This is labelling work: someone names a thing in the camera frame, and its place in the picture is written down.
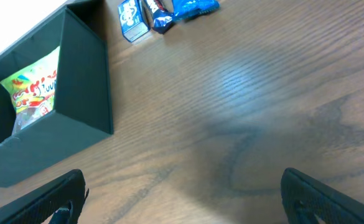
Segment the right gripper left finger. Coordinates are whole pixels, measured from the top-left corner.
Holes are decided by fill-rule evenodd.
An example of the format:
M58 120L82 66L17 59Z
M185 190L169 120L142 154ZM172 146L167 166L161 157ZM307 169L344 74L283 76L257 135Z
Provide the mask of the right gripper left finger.
M79 169L0 207L0 223L77 223L89 191Z

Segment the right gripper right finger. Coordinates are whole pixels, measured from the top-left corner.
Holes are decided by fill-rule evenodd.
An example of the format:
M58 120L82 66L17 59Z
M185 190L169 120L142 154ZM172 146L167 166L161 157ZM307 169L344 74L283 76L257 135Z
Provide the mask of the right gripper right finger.
M289 223L364 223L364 204L294 168L283 172L281 197Z

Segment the green Haribo sour worms bag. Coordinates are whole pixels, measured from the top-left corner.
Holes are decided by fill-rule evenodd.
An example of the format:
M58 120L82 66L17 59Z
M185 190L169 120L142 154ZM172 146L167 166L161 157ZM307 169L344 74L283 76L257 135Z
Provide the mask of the green Haribo sour worms bag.
M0 81L16 112L12 134L54 109L60 47Z

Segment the blue Oreo cookie pack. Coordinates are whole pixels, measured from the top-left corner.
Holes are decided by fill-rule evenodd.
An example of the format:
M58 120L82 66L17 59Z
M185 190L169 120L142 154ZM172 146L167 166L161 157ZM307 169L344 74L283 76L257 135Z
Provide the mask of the blue Oreo cookie pack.
M172 0L175 21L191 19L216 11L220 4L217 0Z

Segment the dark green open box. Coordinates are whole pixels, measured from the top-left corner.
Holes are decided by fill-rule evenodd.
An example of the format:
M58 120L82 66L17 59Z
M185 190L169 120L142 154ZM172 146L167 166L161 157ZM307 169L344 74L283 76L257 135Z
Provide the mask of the dark green open box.
M0 54L0 81L59 49L54 108L18 133L0 85L0 187L9 187L113 133L108 54L89 23L99 1L67 1Z

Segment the blue Eclipse mint box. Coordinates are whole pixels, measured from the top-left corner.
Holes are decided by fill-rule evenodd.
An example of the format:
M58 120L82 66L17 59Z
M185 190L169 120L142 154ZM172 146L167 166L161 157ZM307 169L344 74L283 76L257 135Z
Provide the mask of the blue Eclipse mint box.
M121 33L128 42L134 42L150 31L139 0L125 0L118 6Z

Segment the purple Dairy Milk bar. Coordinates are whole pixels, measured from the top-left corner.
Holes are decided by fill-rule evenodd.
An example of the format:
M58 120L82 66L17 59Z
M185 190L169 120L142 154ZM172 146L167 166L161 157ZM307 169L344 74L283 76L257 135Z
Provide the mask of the purple Dairy Milk bar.
M149 11L153 26L159 34L165 34L174 24L173 13L169 12L160 0L143 0Z

